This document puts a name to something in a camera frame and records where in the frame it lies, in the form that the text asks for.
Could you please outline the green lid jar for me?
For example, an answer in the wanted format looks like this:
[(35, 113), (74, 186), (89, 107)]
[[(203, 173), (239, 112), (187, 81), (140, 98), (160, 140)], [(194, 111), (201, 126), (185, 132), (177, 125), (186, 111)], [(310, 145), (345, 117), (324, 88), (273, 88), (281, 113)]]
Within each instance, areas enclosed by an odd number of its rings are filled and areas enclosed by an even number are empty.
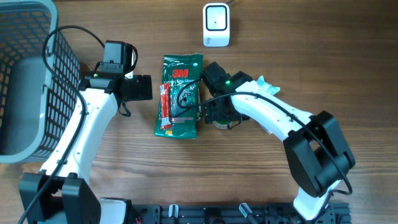
[(214, 126), (216, 126), (218, 129), (229, 129), (232, 127), (233, 122), (224, 120), (224, 121), (213, 121), (212, 122)]

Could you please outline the red stick packet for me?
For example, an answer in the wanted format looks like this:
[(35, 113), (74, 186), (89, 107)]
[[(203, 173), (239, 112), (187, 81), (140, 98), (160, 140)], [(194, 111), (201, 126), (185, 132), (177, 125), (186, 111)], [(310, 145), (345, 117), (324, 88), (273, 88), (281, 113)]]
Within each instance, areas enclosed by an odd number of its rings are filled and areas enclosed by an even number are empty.
[(160, 86), (160, 112), (161, 112), (161, 129), (169, 129), (172, 127), (170, 120), (170, 84), (163, 83)]

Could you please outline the teal tissue pack wrapper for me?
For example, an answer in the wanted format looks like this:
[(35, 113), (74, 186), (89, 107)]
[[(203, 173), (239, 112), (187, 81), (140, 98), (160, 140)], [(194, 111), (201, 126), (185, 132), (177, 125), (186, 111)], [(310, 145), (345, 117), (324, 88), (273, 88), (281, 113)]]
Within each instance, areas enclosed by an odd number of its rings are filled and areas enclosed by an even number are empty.
[(270, 95), (275, 95), (278, 92), (280, 92), (279, 86), (273, 86), (270, 83), (266, 82), (263, 76), (260, 76), (257, 79), (257, 84), (261, 87), (261, 89), (263, 89), (265, 92), (267, 92)]

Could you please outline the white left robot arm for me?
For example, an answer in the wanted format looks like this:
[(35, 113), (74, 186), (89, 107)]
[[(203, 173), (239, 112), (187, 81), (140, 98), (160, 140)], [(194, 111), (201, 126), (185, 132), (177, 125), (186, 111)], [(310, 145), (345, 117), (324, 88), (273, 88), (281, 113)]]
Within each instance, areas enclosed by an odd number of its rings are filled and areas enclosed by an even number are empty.
[(152, 99), (148, 75), (132, 75), (135, 46), (108, 40), (99, 71), (79, 84), (78, 100), (65, 132), (39, 173), (24, 174), (19, 192), (29, 223), (127, 223), (131, 202), (97, 198), (89, 186), (98, 146), (109, 122), (128, 101)]

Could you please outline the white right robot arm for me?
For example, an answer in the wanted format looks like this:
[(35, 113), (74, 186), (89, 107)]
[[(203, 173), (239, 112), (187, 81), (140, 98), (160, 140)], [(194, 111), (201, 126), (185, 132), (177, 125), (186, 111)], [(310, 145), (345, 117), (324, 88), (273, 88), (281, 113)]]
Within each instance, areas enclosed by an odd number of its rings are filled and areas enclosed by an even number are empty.
[(299, 186), (292, 205), (302, 220), (315, 223), (334, 194), (352, 194), (347, 174), (356, 161), (332, 114), (314, 115), (294, 108), (250, 75), (230, 75), (216, 62), (205, 67), (200, 78), (212, 95), (203, 104), (206, 123), (232, 129), (253, 119), (282, 141), (290, 173)]

